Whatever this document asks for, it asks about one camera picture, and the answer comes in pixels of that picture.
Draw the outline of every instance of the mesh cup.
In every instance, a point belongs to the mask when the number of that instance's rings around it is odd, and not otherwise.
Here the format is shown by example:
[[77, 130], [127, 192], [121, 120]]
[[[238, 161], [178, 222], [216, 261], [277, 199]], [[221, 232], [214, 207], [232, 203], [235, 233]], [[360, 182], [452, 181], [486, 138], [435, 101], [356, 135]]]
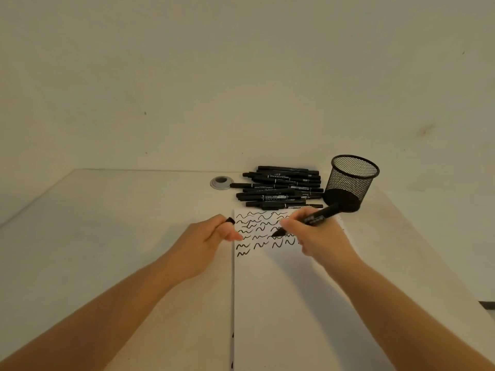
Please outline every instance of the mesh cup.
[[378, 174], [378, 166], [367, 159], [355, 155], [335, 156], [323, 200], [329, 206], [339, 203], [342, 212], [355, 212]]

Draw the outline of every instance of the white paper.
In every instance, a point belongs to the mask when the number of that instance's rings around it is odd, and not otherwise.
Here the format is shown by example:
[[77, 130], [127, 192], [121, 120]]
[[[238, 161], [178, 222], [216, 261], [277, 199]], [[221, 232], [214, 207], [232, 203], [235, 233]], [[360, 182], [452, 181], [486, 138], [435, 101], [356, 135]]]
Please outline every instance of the white paper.
[[234, 369], [393, 370], [335, 283], [293, 235], [272, 238], [293, 210], [234, 212]]

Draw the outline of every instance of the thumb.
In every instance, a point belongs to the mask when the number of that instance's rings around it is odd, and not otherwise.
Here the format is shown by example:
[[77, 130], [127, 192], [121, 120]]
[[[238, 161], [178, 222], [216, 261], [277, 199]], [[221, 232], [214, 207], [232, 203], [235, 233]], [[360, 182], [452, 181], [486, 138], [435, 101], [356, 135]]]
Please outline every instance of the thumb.
[[303, 224], [300, 221], [294, 220], [293, 218], [281, 219], [280, 225], [282, 226], [282, 228], [287, 230], [288, 233], [294, 234], [294, 236], [302, 241], [307, 238], [308, 230], [311, 229], [310, 226]]
[[233, 228], [234, 226], [232, 225], [232, 223], [223, 223], [217, 226], [211, 236], [207, 239], [207, 243], [211, 247], [217, 247], [218, 244], [230, 234]]

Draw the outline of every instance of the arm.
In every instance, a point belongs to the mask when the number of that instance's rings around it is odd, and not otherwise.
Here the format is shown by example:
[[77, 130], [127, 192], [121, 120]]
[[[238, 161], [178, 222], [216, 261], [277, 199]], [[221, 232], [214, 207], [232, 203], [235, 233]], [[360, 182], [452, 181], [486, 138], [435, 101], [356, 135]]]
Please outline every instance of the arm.
[[0, 362], [0, 371], [102, 370], [154, 306], [203, 272], [223, 240], [242, 239], [225, 217], [191, 224], [171, 249]]
[[335, 219], [317, 227], [296, 220], [314, 211], [305, 207], [281, 225], [339, 284], [398, 371], [495, 371], [490, 361], [364, 263]]

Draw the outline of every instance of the table surface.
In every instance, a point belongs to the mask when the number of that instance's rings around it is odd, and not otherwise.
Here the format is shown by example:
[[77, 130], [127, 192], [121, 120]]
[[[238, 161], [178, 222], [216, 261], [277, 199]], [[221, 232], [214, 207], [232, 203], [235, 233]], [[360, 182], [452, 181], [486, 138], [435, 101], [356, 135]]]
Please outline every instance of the table surface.
[[[0, 359], [167, 250], [191, 222], [232, 215], [240, 173], [75, 170], [0, 227]], [[495, 323], [374, 185], [342, 214], [363, 259], [495, 361]], [[232, 247], [155, 307], [108, 370], [229, 370]]]

